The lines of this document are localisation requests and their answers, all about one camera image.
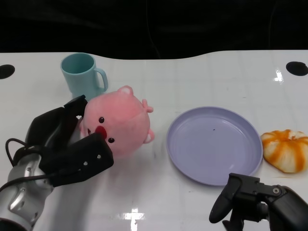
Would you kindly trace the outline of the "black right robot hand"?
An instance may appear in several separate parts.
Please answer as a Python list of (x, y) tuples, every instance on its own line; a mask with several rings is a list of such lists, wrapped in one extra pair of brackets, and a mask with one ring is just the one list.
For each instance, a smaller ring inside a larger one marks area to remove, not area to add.
[(227, 231), (241, 231), (244, 221), (267, 220), (272, 231), (306, 231), (308, 204), (291, 188), (266, 185), (259, 178), (229, 174), (209, 215)]

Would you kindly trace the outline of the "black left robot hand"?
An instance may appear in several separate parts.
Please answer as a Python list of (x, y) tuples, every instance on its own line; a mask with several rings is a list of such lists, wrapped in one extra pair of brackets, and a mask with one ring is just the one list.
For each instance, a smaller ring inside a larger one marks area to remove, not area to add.
[(98, 133), (71, 141), (84, 115), (87, 100), (81, 95), (63, 107), (37, 116), (27, 135), (27, 148), (39, 154), (39, 168), (54, 187), (86, 181), (114, 164), (111, 149)]

